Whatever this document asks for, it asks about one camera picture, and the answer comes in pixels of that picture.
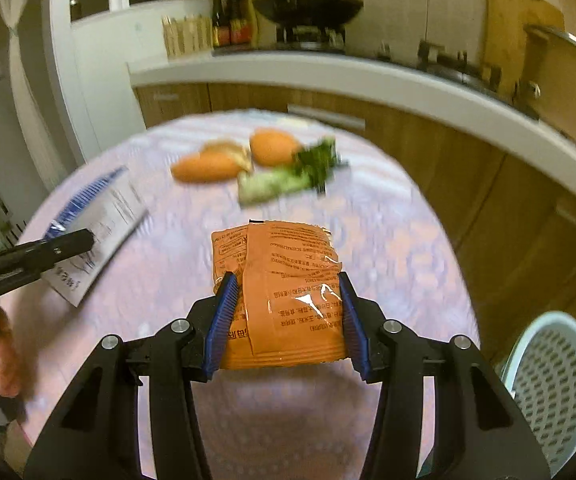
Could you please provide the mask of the blue white milk carton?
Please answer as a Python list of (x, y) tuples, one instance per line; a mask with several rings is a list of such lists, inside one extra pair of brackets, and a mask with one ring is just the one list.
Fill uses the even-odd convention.
[(88, 183), (50, 222), (44, 238), (52, 240), (87, 229), (93, 235), (93, 246), (81, 255), (58, 262), (43, 274), (44, 280), (71, 306), (79, 307), (102, 269), (146, 212), (128, 168), (119, 167)]

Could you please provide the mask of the orange snack packet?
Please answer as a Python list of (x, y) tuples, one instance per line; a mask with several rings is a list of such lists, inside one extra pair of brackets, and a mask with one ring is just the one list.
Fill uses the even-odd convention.
[(251, 221), (211, 234), (213, 281), (239, 298), (221, 367), (251, 370), (343, 360), (342, 263), (321, 226)]

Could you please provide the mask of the orange peel large piece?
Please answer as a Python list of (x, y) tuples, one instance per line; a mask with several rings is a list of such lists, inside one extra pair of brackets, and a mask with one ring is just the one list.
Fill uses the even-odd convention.
[(273, 128), (255, 129), (250, 136), (251, 155), (256, 165), (277, 167), (291, 164), (302, 144), (290, 133)]

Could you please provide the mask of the green bok choy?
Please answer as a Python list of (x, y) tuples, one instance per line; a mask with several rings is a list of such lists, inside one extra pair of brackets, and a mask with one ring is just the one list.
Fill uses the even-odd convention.
[(325, 194), (326, 184), (335, 169), (345, 166), (335, 139), (326, 136), (317, 144), (297, 151), (289, 164), (254, 171), (253, 174), (241, 172), (237, 178), (238, 203), (249, 207), (303, 191)]

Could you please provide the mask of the light blue perforated basket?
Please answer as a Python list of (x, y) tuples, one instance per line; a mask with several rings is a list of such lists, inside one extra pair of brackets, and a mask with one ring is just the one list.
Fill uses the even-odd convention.
[(576, 453), (576, 319), (561, 311), (535, 318), (500, 378), (557, 474)]

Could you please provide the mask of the wooden lower cabinets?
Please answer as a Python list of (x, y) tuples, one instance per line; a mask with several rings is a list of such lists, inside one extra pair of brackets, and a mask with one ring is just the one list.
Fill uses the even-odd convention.
[(576, 318), (576, 194), (516, 155), (436, 120), (341, 94), (233, 82), (146, 84), (134, 93), (150, 127), (218, 110), (304, 110), (394, 157), (444, 226), (492, 358), (542, 312)]

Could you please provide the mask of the woven utensil basket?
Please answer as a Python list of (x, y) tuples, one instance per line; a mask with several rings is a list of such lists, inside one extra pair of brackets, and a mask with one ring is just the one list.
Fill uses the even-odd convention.
[(168, 58), (182, 58), (213, 49), (212, 20), (206, 16), (190, 15), (182, 20), (163, 16), (162, 28)]

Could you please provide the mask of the dark sauce bottle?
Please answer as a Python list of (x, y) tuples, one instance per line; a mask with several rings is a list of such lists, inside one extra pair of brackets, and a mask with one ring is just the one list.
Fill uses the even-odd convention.
[(213, 0), (212, 37), (215, 49), (231, 45), (230, 22), (224, 10), (223, 0)]

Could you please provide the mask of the red label sauce bottle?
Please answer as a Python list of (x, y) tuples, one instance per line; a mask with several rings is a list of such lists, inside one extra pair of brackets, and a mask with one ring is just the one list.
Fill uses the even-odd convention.
[(251, 18), (249, 0), (228, 0), (230, 42), (235, 46), (252, 44), (254, 26)]

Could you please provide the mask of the black gas stove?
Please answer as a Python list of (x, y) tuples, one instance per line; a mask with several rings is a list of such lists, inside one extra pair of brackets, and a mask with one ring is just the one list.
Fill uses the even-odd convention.
[(491, 99), (512, 106), (512, 98), (500, 91), (502, 71), (495, 64), (482, 62), (472, 63), (466, 51), (450, 54), (443, 46), (421, 39), (417, 53), (412, 58), (395, 54), (388, 41), (382, 41), (373, 50), (361, 50), (347, 47), (345, 30), (316, 27), (297, 27), (296, 29), (276, 28), (277, 39), (269, 46), (253, 47), (252, 44), (231, 44), (216, 47), (213, 56), (247, 54), (247, 53), (307, 53), (348, 56), (358, 60), (392, 64), (410, 70), (417, 70), (432, 77), (445, 79), (452, 84), (460, 84), (472, 91), (484, 94)]

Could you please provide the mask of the brown rice cooker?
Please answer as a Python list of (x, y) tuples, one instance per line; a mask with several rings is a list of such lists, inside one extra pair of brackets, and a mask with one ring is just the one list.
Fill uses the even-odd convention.
[(527, 25), (524, 65), (514, 102), (576, 144), (576, 36)]

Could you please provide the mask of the black wok on stove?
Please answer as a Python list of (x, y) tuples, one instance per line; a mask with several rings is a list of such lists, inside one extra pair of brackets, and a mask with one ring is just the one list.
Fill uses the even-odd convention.
[(361, 12), (363, 0), (252, 0), (253, 8), (282, 27), (339, 28)]

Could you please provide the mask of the wooden cutting board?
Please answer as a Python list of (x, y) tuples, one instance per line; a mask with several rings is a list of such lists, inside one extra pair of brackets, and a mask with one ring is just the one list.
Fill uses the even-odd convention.
[(564, 29), (564, 15), (546, 0), (486, 0), (482, 60), (500, 68), (498, 93), (505, 98), (522, 75), (526, 25)]

